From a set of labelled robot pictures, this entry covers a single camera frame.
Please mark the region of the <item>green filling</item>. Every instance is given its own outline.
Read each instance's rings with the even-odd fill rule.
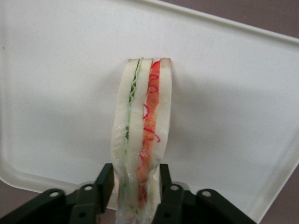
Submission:
[[[131,92],[130,92],[130,96],[129,96],[128,118],[127,118],[127,126],[126,126],[126,139],[127,140],[129,140],[129,124],[130,124],[131,105],[134,101],[134,95],[136,92],[136,84],[137,84],[142,60],[143,60],[143,58],[139,59],[139,61],[138,61],[138,64],[137,64],[137,67],[135,70],[135,74],[134,74],[134,78],[133,78],[133,81],[131,84]]]

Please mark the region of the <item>screw hole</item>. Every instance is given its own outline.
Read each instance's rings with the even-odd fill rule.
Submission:
[[[202,194],[203,196],[205,196],[205,197],[210,197],[210,196],[212,196],[211,192],[209,192],[209,191],[207,191],[207,190],[203,191],[201,194]]]
[[[165,218],[169,218],[169,217],[170,217],[170,213],[169,213],[169,212],[165,212],[165,213],[164,213],[164,217],[165,217]]]
[[[50,197],[56,197],[58,195],[59,195],[59,193],[57,191],[52,192],[51,194],[49,194]]]
[[[93,187],[92,186],[86,186],[84,187],[84,190],[91,190]]]
[[[86,216],[86,213],[85,212],[80,212],[80,214],[79,214],[79,217],[80,218],[83,218],[83,217],[85,217]]]
[[[170,187],[170,189],[176,191],[176,190],[178,190],[179,188],[178,188],[177,185],[172,185],[172,186]]]

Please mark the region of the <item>plastic wrap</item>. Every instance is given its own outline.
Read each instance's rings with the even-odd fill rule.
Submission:
[[[160,199],[156,170],[166,148],[170,106],[170,59],[130,59],[119,87],[111,138],[118,224],[148,224],[153,218]]]

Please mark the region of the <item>red filling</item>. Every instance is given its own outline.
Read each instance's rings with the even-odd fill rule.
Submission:
[[[160,78],[160,61],[153,63],[149,73],[149,84],[146,104],[146,114],[143,117],[143,146],[139,153],[140,165],[138,168],[138,201],[139,206],[147,202],[146,182],[148,180],[151,150],[154,138],[160,142],[159,136],[155,134],[156,128],[156,107],[159,104],[159,78]]]

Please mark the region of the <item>white bread slice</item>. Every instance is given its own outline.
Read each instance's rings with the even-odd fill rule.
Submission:
[[[110,142],[113,168],[119,179],[126,178],[126,167],[124,164],[125,150],[127,148],[126,128],[128,125],[128,100],[131,84],[138,64],[138,59],[129,59],[121,78],[121,84],[116,99],[116,110],[112,127]]]

